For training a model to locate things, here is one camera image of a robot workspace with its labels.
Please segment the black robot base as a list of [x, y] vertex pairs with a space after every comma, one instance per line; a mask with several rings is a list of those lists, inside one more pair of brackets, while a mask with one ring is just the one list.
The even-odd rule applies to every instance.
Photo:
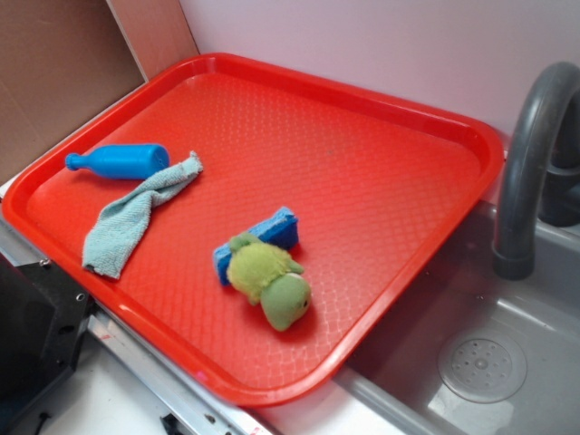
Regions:
[[76, 370], [92, 297], [55, 263], [1, 258], [1, 430]]

